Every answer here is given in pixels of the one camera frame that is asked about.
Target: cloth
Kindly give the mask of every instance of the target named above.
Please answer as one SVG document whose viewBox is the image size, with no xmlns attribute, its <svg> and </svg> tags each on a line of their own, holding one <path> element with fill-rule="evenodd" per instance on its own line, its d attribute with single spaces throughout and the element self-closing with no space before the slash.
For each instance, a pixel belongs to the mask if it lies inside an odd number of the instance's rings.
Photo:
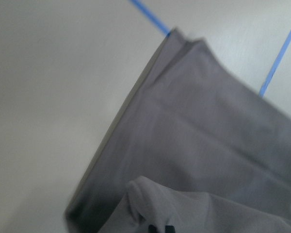
<svg viewBox="0 0 291 233">
<path fill-rule="evenodd" d="M 96 233 L 104 224 L 110 226 L 111 214 L 121 212 L 117 205 L 128 205 L 127 183 L 140 176 L 155 187 L 194 192 L 192 206 L 201 206 L 181 210 L 183 216 L 194 214 L 192 221 L 168 222 L 164 215 L 145 221 L 159 232 L 164 224 L 176 232 L 184 229 L 177 224 L 201 229 L 193 219 L 204 215 L 209 200 L 219 203 L 214 207 L 218 214 L 228 216 L 206 219 L 213 229 L 226 220 L 246 233 L 264 229 L 270 221 L 291 232 L 291 120 L 228 74 L 204 40 L 187 41 L 177 30 L 170 33 L 95 158 L 66 210 L 72 233 Z M 166 200 L 157 194 L 168 208 L 182 203 L 170 189 Z M 246 216 L 253 222 L 246 225 Z"/>
</svg>

